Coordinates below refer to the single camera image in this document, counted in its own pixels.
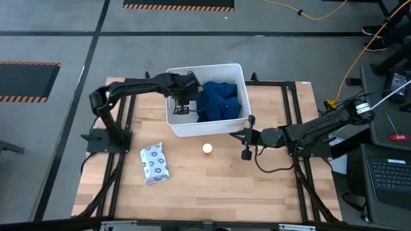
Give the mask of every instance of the white plastic bin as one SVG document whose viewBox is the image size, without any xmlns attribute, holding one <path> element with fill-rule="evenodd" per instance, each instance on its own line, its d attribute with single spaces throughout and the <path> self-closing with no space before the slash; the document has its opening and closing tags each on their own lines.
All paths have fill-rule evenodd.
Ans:
<svg viewBox="0 0 411 231">
<path fill-rule="evenodd" d="M 224 121 L 211 121 L 198 123 L 196 112 L 188 115 L 174 115 L 174 100 L 171 97 L 166 99 L 167 123 L 178 137 L 192 137 L 199 135 L 213 135 L 239 131 L 251 114 L 249 97 L 245 88 L 243 70 L 239 64 L 205 65 L 199 67 L 181 67 L 168 69 L 167 73 L 187 74 L 193 71 L 200 84 L 208 81 L 216 83 L 235 83 L 238 90 L 238 102 L 241 105 L 238 119 L 228 119 Z M 197 109 L 197 103 L 190 101 L 191 110 Z"/>
</svg>

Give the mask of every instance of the yellow cable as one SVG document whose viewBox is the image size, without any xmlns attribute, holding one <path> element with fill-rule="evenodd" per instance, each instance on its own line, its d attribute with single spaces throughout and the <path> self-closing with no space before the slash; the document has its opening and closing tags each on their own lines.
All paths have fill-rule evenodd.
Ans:
<svg viewBox="0 0 411 231">
<path fill-rule="evenodd" d="M 283 4 L 283 3 L 276 3 L 276 2 L 273 2 L 273 1 L 269 1 L 269 0 L 263 0 L 263 1 L 266 1 L 266 2 L 268 2 L 268 3 L 272 3 L 272 4 L 276 4 L 276 5 L 278 5 L 278 6 L 283 6 L 283 7 L 287 7 L 287 8 L 289 8 L 289 9 L 291 9 L 291 10 L 293 10 L 293 11 L 295 11 L 295 12 L 299 12 L 299 10 L 298 9 L 296 9 L 296 8 L 294 8 L 294 7 L 292 7 L 292 6 L 288 6 L 287 4 Z M 316 20 L 316 21 L 320 21 L 320 20 L 322 20 L 322 19 L 326 19 L 326 18 L 328 18 L 329 16 L 331 16 L 331 15 L 333 15 L 335 12 L 337 12 L 337 10 L 339 10 L 340 8 L 341 8 L 341 6 L 343 6 L 346 2 L 347 2 L 348 0 L 345 0 L 343 3 L 341 3 L 335 10 L 333 10 L 331 13 L 329 13 L 329 14 L 327 14 L 326 16 L 324 16 L 324 17 L 321 17 L 321 18 L 314 18 L 314 17 L 311 17 L 311 16 L 309 16 L 309 15 L 306 15 L 304 12 L 301 12 L 301 14 L 303 15 L 303 16 L 305 16 L 305 17 L 307 17 L 307 18 L 309 18 L 309 19 L 311 19 L 311 20 Z"/>
<path fill-rule="evenodd" d="M 393 16 L 395 16 L 395 14 L 397 14 L 400 9 L 402 9 L 405 5 L 407 5 L 408 3 L 410 3 L 411 0 L 406 1 L 404 4 L 402 4 L 391 16 L 390 19 L 393 18 Z M 347 74 L 345 74 L 344 79 L 342 79 L 341 85 L 340 85 L 340 89 L 338 90 L 338 94 L 337 97 L 334 100 L 329 100 L 327 99 L 327 104 L 330 107 L 335 108 L 335 103 L 337 102 L 337 100 L 340 98 L 341 95 L 341 91 L 342 91 L 342 87 L 344 86 L 344 82 L 347 79 L 349 73 L 353 70 L 353 67 L 355 66 L 355 64 L 358 62 L 358 60 L 360 59 L 360 57 L 362 56 L 362 54 L 364 54 L 364 51 L 371 45 L 372 42 L 374 42 L 375 38 L 380 34 L 380 32 L 383 30 L 383 28 L 385 28 L 387 25 L 387 23 L 384 23 L 383 26 L 378 30 L 378 32 L 373 36 L 373 38 L 371 39 L 371 41 L 367 44 L 367 46 L 365 48 L 362 49 L 361 53 L 357 56 L 357 58 L 355 59 L 354 63 L 350 66 L 350 68 L 347 71 Z"/>
</svg>

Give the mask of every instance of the white package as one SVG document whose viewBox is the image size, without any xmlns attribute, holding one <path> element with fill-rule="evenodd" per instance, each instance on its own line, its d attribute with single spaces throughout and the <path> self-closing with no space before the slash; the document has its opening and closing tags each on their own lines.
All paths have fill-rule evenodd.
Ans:
<svg viewBox="0 0 411 231">
<path fill-rule="evenodd" d="M 144 183 L 152 184 L 170 179 L 162 142 L 140 150 L 146 179 Z"/>
</svg>

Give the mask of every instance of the shoe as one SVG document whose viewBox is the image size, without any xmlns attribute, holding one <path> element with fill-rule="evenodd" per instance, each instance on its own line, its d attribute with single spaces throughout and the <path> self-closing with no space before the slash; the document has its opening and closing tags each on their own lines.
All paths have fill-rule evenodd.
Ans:
<svg viewBox="0 0 411 231">
<path fill-rule="evenodd" d="M 366 48 L 367 45 L 368 45 L 368 42 L 366 42 L 362 47 Z M 366 51 L 385 51 L 386 49 L 388 49 L 388 47 L 386 45 L 384 45 L 383 40 L 382 39 L 376 39 L 365 50 Z"/>
<path fill-rule="evenodd" d="M 361 28 L 361 32 L 364 35 L 374 36 L 377 32 L 381 29 L 381 26 L 364 26 Z M 390 30 L 388 28 L 384 28 L 381 32 L 377 35 L 377 39 L 384 37 Z"/>
</svg>

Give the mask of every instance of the blue towel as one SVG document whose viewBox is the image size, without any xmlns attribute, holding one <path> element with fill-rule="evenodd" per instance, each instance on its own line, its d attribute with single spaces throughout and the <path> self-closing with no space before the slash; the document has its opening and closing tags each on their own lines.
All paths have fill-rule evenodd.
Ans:
<svg viewBox="0 0 411 231">
<path fill-rule="evenodd" d="M 197 100 L 198 123 L 238 119 L 241 105 L 237 100 L 237 85 L 209 81 Z"/>
</svg>

